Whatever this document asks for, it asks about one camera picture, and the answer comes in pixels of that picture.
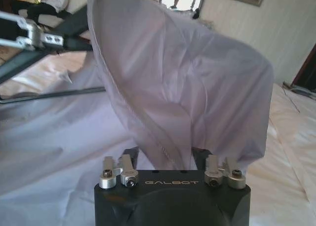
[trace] wrinkled fabric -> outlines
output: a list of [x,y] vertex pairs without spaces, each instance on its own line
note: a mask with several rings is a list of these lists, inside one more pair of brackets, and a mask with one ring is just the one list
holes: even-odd
[[264,155],[261,54],[148,0],[88,0],[88,24],[115,113],[156,168],[190,168],[192,146],[244,168]]

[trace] hex bolt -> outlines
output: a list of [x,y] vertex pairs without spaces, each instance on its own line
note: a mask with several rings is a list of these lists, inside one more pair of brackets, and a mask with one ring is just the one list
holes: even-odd
[[112,176],[112,174],[113,174],[112,170],[110,170],[110,169],[106,169],[106,170],[103,171],[103,176],[105,178],[110,178]]
[[136,186],[136,178],[129,178],[126,182],[126,186],[128,188],[133,188],[134,186]]
[[234,177],[242,177],[242,172],[241,172],[241,170],[235,169],[232,171],[232,175]]

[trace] white sheet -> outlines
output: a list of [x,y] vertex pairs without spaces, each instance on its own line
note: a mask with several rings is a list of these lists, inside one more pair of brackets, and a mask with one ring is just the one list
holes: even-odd
[[82,67],[85,52],[68,52],[48,55],[19,75],[0,86],[0,95],[11,96],[20,92],[41,93],[50,85],[62,80],[67,71],[76,72]]
[[87,7],[115,113],[155,167],[191,168],[192,146],[242,167],[264,155],[273,69],[261,54],[149,0]]
[[[70,67],[79,69],[76,64],[72,62]],[[49,72],[53,70],[47,70],[45,65],[52,63],[41,66],[47,71],[44,75],[52,77],[53,74]],[[90,81],[81,80],[84,86],[98,84],[93,81],[98,80],[95,73],[86,73],[85,76]],[[39,77],[32,75],[25,78],[37,86]],[[291,146],[309,177],[313,178],[316,169],[316,102],[290,92],[287,95],[301,114],[283,90],[275,85],[266,156],[248,169],[247,183],[252,189],[252,226],[316,225],[315,207],[311,205],[305,187],[297,177],[302,175],[296,175],[284,151],[284,148]],[[45,136],[38,136],[37,144],[28,148],[25,146],[37,133],[15,127],[16,135],[6,136],[4,129],[14,128],[14,125],[8,126],[4,122],[15,120],[18,125],[27,117],[32,120],[32,114],[15,113],[11,118],[4,118],[4,109],[0,107],[0,225],[94,225],[93,187],[98,182],[103,157],[114,155],[118,158],[125,148],[135,143],[117,119],[106,93],[86,95],[82,99],[72,97],[72,100],[81,106],[89,102],[90,111],[79,113],[82,120],[78,123],[74,120],[64,120],[63,123],[59,123],[59,119],[45,123],[41,119],[33,120],[38,130],[46,128],[50,131]],[[64,101],[64,98],[58,100],[59,103]],[[31,107],[40,102],[43,100],[35,102]],[[50,106],[50,110],[54,110],[52,119],[55,119],[58,111],[54,105]],[[74,133],[67,131],[65,136],[69,138],[60,145],[57,136],[64,131],[62,126],[66,122],[72,123]],[[81,142],[88,136],[95,141]],[[140,159],[140,169],[153,169],[144,155]]]

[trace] bed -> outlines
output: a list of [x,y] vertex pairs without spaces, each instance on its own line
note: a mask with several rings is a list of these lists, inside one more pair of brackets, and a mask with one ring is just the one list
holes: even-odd
[[[0,93],[41,92],[56,82],[75,86],[61,78],[61,74],[68,74],[70,67],[72,72],[80,70],[85,56],[85,52],[48,56],[4,83]],[[89,143],[74,143],[70,139],[65,139],[67,147],[55,146],[53,139],[58,133],[51,133],[39,137],[43,143],[41,149],[23,149],[20,143],[27,144],[30,133],[19,128],[17,133],[22,137],[16,136],[18,140],[9,148],[0,136],[1,225],[42,225],[44,220],[45,225],[54,226],[94,225],[93,187],[98,182],[105,152],[118,158],[125,148],[135,144],[113,112],[107,94],[97,95],[103,97],[106,108],[82,115],[97,124],[106,120],[111,125],[96,133],[80,123],[74,126],[78,135],[104,135],[90,148],[86,148]],[[85,100],[93,96],[86,95]],[[84,105],[72,98],[76,105]],[[58,115],[54,106],[51,111]],[[3,127],[0,125],[1,135],[6,133]],[[252,189],[250,225],[316,225],[315,158],[316,102],[274,85],[266,155],[247,171],[247,184]],[[144,158],[139,168],[153,169],[153,166]]]

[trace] metal rod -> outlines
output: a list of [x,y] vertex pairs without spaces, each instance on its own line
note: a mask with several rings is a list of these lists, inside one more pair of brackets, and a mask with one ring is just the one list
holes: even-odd
[[71,95],[81,95],[81,94],[89,94],[89,93],[104,92],[104,91],[106,91],[105,88],[100,87],[100,88],[91,88],[91,89],[83,89],[83,90],[52,92],[52,93],[46,93],[46,94],[39,94],[36,96],[24,96],[24,97],[17,97],[17,98],[11,98],[11,99],[0,98],[0,104],[33,101],[33,100],[47,99],[47,98],[53,98],[53,97],[65,97],[65,96],[71,96]]
[[[15,15],[12,14],[10,14],[8,17],[11,17],[11,19],[16,18]],[[72,37],[79,36],[87,29],[87,6],[84,6],[75,14],[67,18],[60,25],[58,25],[56,28],[54,28],[53,31],[59,34]],[[50,54],[50,52],[51,51],[48,49],[32,52],[24,50],[16,56],[12,57],[10,60],[8,60],[0,67],[0,84],[9,80],[10,78],[22,72],[23,70],[27,69],[32,64],[36,63],[37,61],[41,60],[42,58]]]
[[15,15],[15,14],[12,14],[12,13],[7,13],[7,12],[0,11],[0,18],[4,19],[4,20],[17,22],[18,20],[21,19],[21,16]]

